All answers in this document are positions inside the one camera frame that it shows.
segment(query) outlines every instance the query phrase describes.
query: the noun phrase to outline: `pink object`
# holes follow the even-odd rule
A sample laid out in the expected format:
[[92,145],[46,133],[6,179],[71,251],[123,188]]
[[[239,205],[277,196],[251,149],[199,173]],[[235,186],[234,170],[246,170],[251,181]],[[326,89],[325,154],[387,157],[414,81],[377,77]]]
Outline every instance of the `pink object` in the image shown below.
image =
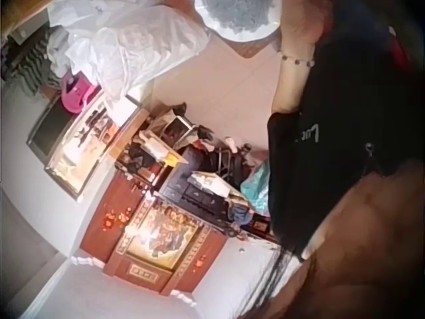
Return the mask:
[[81,113],[96,88],[82,72],[72,75],[69,70],[62,78],[61,98],[64,107],[71,113]]

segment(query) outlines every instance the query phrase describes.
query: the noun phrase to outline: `blue plastic bag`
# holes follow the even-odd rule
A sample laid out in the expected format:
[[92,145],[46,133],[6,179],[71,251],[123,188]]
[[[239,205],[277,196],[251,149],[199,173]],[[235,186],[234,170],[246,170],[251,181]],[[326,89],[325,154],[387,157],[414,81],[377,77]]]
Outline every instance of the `blue plastic bag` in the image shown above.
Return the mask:
[[256,212],[269,216],[268,212],[268,180],[270,166],[268,160],[256,168],[256,171],[240,185],[240,192],[250,202]]

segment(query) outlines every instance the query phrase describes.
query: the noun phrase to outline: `white tile floor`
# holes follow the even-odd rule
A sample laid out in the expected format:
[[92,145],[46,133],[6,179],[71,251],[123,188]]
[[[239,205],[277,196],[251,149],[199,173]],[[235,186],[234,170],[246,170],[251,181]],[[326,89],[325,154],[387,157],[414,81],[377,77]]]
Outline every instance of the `white tile floor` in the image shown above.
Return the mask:
[[220,138],[232,136],[238,144],[266,150],[279,66],[271,45],[245,59],[213,35],[200,55],[155,80],[153,96],[168,105],[186,102],[188,119]]

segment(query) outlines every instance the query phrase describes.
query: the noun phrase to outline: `beaded bracelet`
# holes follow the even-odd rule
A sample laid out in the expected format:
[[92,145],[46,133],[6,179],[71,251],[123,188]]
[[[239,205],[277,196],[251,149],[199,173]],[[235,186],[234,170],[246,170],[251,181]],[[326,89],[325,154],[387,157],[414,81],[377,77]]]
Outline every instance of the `beaded bracelet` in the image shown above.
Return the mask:
[[283,61],[292,60],[296,65],[305,63],[305,65],[307,65],[308,68],[312,68],[314,66],[314,60],[302,60],[300,58],[293,58],[291,56],[284,55],[284,54],[282,55],[282,60]]

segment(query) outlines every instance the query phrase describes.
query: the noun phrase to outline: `deity painting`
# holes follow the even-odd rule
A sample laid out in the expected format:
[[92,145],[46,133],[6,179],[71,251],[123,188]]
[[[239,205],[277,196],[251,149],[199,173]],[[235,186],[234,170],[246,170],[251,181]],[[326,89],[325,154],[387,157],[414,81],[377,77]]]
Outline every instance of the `deity painting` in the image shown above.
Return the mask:
[[157,199],[131,240],[127,254],[172,270],[197,229],[198,222]]

